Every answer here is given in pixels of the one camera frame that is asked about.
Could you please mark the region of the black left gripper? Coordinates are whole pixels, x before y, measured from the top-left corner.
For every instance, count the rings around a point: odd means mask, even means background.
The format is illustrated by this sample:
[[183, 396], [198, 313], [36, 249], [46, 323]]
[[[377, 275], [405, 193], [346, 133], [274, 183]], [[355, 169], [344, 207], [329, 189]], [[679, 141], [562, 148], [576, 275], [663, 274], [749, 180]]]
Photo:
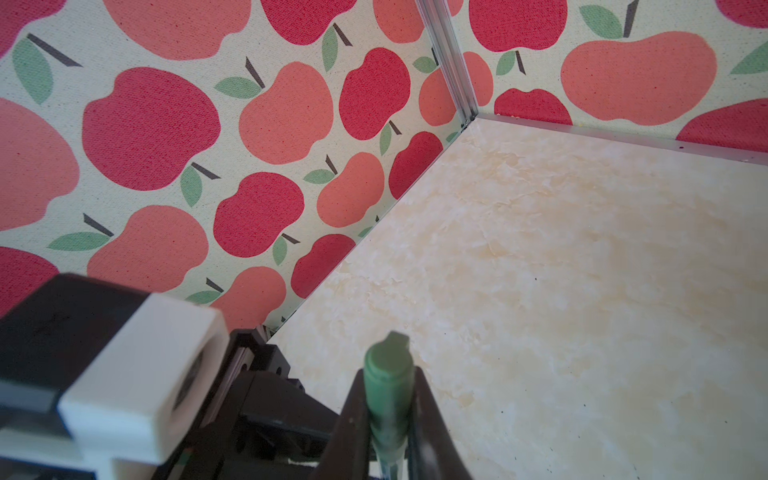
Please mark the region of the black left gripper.
[[232, 332], [191, 429], [154, 478], [308, 478], [338, 415], [289, 373], [283, 353], [259, 330]]

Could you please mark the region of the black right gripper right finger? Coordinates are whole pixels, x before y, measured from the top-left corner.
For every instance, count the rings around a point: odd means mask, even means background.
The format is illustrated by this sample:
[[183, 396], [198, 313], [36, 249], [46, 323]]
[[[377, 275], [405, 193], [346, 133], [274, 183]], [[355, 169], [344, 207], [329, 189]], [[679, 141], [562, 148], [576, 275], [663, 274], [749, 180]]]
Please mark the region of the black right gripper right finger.
[[408, 435], [410, 479], [471, 480], [435, 397], [420, 367], [414, 371], [414, 389]]

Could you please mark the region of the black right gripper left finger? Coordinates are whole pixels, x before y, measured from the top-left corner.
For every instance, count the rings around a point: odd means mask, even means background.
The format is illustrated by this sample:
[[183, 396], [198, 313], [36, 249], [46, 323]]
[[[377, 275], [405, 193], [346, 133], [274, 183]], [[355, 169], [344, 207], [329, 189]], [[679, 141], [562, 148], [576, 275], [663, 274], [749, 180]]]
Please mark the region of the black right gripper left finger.
[[336, 421], [313, 480], [366, 480], [369, 478], [369, 409], [364, 373], [360, 369]]

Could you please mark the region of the dark green pen cap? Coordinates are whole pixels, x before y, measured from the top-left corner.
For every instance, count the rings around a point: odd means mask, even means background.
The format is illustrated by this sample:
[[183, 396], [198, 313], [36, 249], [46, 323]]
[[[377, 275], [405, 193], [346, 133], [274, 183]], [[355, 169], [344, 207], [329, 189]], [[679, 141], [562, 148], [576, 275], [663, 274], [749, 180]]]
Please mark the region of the dark green pen cap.
[[415, 364], [407, 335], [391, 331], [364, 357], [364, 385], [371, 442], [379, 460], [401, 460], [405, 449], [414, 389]]

